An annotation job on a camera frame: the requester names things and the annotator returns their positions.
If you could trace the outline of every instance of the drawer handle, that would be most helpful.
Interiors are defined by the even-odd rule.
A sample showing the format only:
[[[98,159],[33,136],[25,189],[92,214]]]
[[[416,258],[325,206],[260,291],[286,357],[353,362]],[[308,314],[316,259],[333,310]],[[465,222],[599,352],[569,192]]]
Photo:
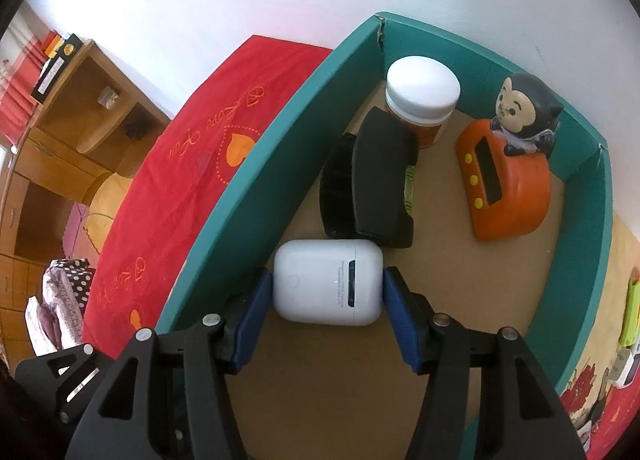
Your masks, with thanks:
[[[53,157],[53,153],[52,153],[52,151],[51,151],[51,150],[49,150],[49,148],[47,148],[46,146],[41,145],[40,143],[38,143],[38,144],[36,145],[36,148],[37,148],[37,149],[38,149],[38,151],[39,151],[40,153],[42,153],[45,157]]]

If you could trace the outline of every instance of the figurine face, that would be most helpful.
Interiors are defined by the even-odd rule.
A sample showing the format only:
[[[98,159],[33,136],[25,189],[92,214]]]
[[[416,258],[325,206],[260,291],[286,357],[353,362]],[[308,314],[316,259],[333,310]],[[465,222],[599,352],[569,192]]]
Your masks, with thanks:
[[[519,133],[536,120],[536,108],[526,95],[511,89],[511,78],[502,83],[495,102],[495,114],[500,124],[512,133]]]

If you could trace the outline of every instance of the pink floor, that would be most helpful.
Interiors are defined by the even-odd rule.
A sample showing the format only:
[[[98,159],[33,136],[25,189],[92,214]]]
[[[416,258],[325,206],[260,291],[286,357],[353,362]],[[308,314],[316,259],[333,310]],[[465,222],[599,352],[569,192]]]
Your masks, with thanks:
[[[62,236],[62,248],[68,259],[86,258],[95,267],[100,254],[84,230],[84,219],[88,212],[89,208],[84,204],[74,204]]]

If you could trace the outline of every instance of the red curtain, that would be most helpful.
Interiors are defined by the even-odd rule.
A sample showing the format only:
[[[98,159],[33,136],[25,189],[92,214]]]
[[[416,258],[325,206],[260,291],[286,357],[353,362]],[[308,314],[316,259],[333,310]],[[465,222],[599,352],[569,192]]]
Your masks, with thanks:
[[[0,78],[0,131],[17,145],[36,109],[31,97],[47,56],[37,38],[31,38],[15,63],[3,60]]]

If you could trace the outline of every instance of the figurine head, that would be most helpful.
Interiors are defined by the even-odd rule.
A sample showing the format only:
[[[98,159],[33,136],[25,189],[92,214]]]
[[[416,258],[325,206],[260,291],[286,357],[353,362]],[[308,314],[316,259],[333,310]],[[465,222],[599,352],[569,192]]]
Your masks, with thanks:
[[[563,108],[541,79],[526,72],[508,76],[495,102],[500,125],[522,139],[546,129],[555,131]]]

